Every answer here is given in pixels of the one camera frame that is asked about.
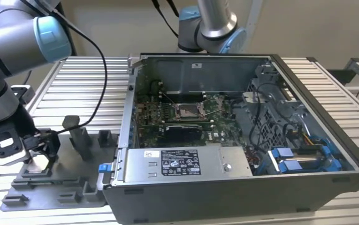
motherboard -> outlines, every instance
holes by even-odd
[[[242,129],[223,93],[139,96],[137,124],[141,148],[189,147],[219,144],[245,146]]]

blue release tab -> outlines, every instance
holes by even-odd
[[[282,173],[302,170],[302,166],[301,166],[299,162],[295,160],[281,162],[278,167],[279,167],[279,170]]]
[[[291,148],[274,148],[271,150],[274,158],[293,158],[294,157],[294,152]]]
[[[181,10],[179,21],[201,17],[199,7],[189,6]]]
[[[113,171],[111,164],[101,164],[99,165],[99,173],[109,173]]]
[[[54,63],[71,55],[71,43],[59,21],[52,16],[36,17],[34,29],[38,45],[46,60]]]

aluminum slatted surface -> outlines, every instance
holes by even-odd
[[[126,61],[113,63],[110,62],[110,81],[125,82]],[[307,61],[306,58],[285,58],[286,63],[294,70],[297,76],[306,84],[314,96],[322,102],[329,113],[346,130],[347,134],[359,146],[359,102],[339,86],[338,81],[331,75],[326,74],[318,63]],[[56,67],[60,71],[51,75],[50,81],[44,84],[44,90],[38,93],[39,101],[32,105],[32,115],[35,118],[43,118],[42,122],[55,123],[56,117],[66,115],[64,113],[55,112],[55,109],[62,109],[66,112],[71,111],[75,114],[82,113],[88,116],[94,104],[88,104],[97,93],[101,92],[103,79],[102,61],[98,58],[80,58],[71,57],[66,63]],[[111,83],[109,86],[110,92],[125,93],[123,83]],[[66,99],[67,95],[72,98],[82,98],[82,100]],[[122,97],[114,96],[114,100],[123,102]],[[123,105],[111,105],[110,100],[105,100],[106,111],[101,112],[99,118],[111,117],[114,113],[119,116],[119,110],[123,110]],[[54,116],[48,117],[47,112],[54,112]],[[102,127],[111,127],[113,124],[105,125],[102,122],[91,125],[90,127],[98,129]],[[20,165],[2,167],[0,166],[0,200],[7,194],[10,183],[15,178],[15,174],[20,170]],[[110,207],[90,209],[66,209],[66,210],[36,210],[36,211],[18,211],[2,212],[0,211],[0,224],[118,224]],[[359,191],[354,193],[341,194],[333,201],[330,201],[323,208],[317,212],[293,213],[279,215],[266,215],[255,217],[227,218],[205,221],[187,221],[177,223],[185,224],[203,224],[203,225],[225,225],[225,224],[271,224],[271,225],[351,225],[359,224]]]
[[[109,84],[97,117],[87,126],[90,133],[109,129],[119,133],[123,102],[129,84],[127,58],[109,58]],[[99,102],[105,84],[103,61],[90,57],[71,57],[54,74],[50,87],[31,109],[35,125],[62,130],[66,115],[79,115],[86,122]]]

gray metal panel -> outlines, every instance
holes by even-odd
[[[306,58],[283,58],[286,63],[295,67],[295,64],[301,65],[315,65],[314,73],[315,75],[322,75],[326,77],[329,81],[331,81],[333,85],[326,85],[327,88],[322,89],[323,85],[309,85],[309,89],[313,91],[314,96],[317,94],[325,94],[326,91],[333,90],[341,92],[345,98],[350,99],[350,104],[326,104],[325,108],[329,110],[334,117],[337,116],[347,116],[350,113],[353,115],[359,115],[359,101],[351,97],[353,94],[338,84],[335,78],[326,73],[326,71],[321,68],[318,63],[310,62]],[[121,59],[121,64],[126,64],[126,59]],[[68,61],[78,62],[78,64],[102,64],[102,60],[99,58],[92,57],[70,57]],[[301,73],[297,75],[306,75],[310,73],[305,73],[303,69],[299,70]],[[46,78],[46,82],[42,84],[40,90],[38,91],[38,97],[42,96],[43,93],[50,93],[51,86],[50,84],[54,81],[54,78],[58,73],[51,73],[51,75]],[[91,110],[92,106],[95,106],[97,101],[88,100],[86,103],[83,101],[76,100],[76,105],[66,105],[64,101],[55,100],[54,104],[44,103],[47,101],[42,101],[42,105],[50,106],[51,109],[60,110],[62,108],[70,109],[74,108],[76,105],[82,105],[84,109]],[[38,105],[36,101],[32,101],[31,104],[35,108]],[[106,105],[113,106],[113,108],[123,109],[123,102],[122,105],[119,103],[107,103]],[[342,117],[335,119],[345,131],[350,135],[351,139],[359,142],[359,124],[351,123],[354,119],[349,117]],[[0,166],[0,200],[7,194],[7,191],[11,187],[10,183],[11,180],[15,178],[16,173],[20,170],[22,165],[15,165],[10,167]],[[90,209],[66,209],[66,210],[36,210],[36,211],[18,211],[18,212],[2,212],[0,211],[0,224],[74,224],[74,223],[83,223],[83,224],[102,224],[110,222],[109,224],[118,224],[115,222],[114,214],[111,213],[110,206],[105,206],[102,208],[90,208]],[[239,217],[239,218],[226,218],[226,219],[217,219],[217,220],[207,220],[207,221],[186,221],[181,223],[175,223],[178,225],[229,225],[229,224],[271,224],[271,225],[311,225],[311,224],[323,224],[323,225],[351,225],[359,224],[359,191],[353,193],[341,194],[333,201],[330,201],[317,212],[311,213],[291,213],[291,214],[279,214],[279,215],[263,215],[263,216],[254,216],[254,217]]]
[[[162,151],[165,150],[197,150],[199,156],[198,158],[195,158],[197,161],[193,161],[193,163],[198,164],[197,169],[201,171],[201,175],[163,176],[162,170],[166,168],[171,168],[162,165]],[[146,157],[146,152],[154,152],[158,155],[155,157]],[[125,173],[125,182],[127,184],[135,182],[170,183],[206,180],[231,180],[253,176],[253,172],[249,168],[249,162],[242,147],[203,146],[185,148],[130,149],[127,152],[127,161],[137,162],[127,165]],[[225,171],[225,165],[230,165],[230,171]],[[187,168],[182,168],[178,165],[178,169],[181,174],[182,169],[186,170]]]

